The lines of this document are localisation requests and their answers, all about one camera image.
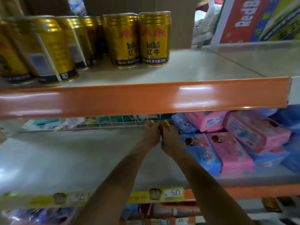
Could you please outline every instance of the forearm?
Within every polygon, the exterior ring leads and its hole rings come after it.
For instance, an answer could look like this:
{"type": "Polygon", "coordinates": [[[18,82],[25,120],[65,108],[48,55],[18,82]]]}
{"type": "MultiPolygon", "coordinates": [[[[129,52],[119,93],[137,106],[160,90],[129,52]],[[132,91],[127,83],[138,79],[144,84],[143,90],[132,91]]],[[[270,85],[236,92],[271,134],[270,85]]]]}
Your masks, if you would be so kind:
{"type": "Polygon", "coordinates": [[[145,146],[138,144],[118,163],[84,206],[75,225],[118,224],[146,153],[145,146]]]}
{"type": "Polygon", "coordinates": [[[208,224],[254,224],[238,203],[186,150],[181,150],[173,159],[187,178],[208,224]]]}

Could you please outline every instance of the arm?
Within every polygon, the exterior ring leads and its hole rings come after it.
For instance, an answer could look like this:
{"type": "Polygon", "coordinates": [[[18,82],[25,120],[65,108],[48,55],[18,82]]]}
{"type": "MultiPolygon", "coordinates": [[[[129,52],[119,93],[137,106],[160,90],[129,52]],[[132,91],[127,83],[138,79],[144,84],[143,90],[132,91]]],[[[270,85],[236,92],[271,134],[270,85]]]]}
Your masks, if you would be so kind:
{"type": "Polygon", "coordinates": [[[146,123],[144,135],[94,192],[73,225],[119,224],[137,172],[146,154],[160,141],[159,122],[146,123]]]}
{"type": "Polygon", "coordinates": [[[163,128],[162,149],[182,170],[208,224],[254,225],[238,203],[190,155],[174,126],[169,130],[163,128]]]}

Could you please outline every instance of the red bull box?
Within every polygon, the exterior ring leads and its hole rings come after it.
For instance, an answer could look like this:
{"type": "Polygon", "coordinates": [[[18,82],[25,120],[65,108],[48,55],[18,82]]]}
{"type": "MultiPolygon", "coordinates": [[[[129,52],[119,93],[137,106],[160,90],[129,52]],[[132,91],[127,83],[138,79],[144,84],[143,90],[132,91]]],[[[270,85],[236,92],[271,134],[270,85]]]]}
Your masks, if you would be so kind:
{"type": "Polygon", "coordinates": [[[170,14],[169,11],[139,14],[141,58],[148,66],[164,66],[169,62],[170,14]]]}
{"type": "Polygon", "coordinates": [[[138,15],[103,15],[103,27],[112,64],[120,69],[137,66],[140,61],[138,15]]]}

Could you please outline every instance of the hand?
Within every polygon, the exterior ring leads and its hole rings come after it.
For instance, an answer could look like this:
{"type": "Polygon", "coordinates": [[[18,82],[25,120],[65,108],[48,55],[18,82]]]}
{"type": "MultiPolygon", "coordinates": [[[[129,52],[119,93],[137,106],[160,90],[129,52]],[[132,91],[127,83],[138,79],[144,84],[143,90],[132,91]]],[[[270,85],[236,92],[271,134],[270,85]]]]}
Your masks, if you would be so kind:
{"type": "Polygon", "coordinates": [[[150,126],[150,121],[146,121],[145,130],[140,143],[148,150],[158,145],[160,141],[160,131],[158,129],[160,122],[157,121],[154,126],[150,126]]]}
{"type": "Polygon", "coordinates": [[[163,141],[161,142],[161,149],[170,157],[174,158],[186,152],[185,144],[181,140],[178,130],[174,125],[168,128],[163,128],[163,141]]]}

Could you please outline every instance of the pink box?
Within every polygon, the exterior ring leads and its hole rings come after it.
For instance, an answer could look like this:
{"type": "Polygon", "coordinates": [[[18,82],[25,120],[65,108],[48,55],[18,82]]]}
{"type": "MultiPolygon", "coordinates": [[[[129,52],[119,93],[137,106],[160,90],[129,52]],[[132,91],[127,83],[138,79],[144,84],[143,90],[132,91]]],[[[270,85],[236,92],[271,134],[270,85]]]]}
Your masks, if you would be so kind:
{"type": "Polygon", "coordinates": [[[270,151],[282,146],[291,136],[291,130],[255,110],[230,112],[225,129],[253,153],[270,151]]]}
{"type": "Polygon", "coordinates": [[[201,132],[216,132],[223,128],[223,120],[228,111],[186,112],[185,117],[201,132]]]}
{"type": "Polygon", "coordinates": [[[221,173],[233,170],[253,170],[253,160],[242,145],[228,132],[206,134],[222,162],[221,173]]]}

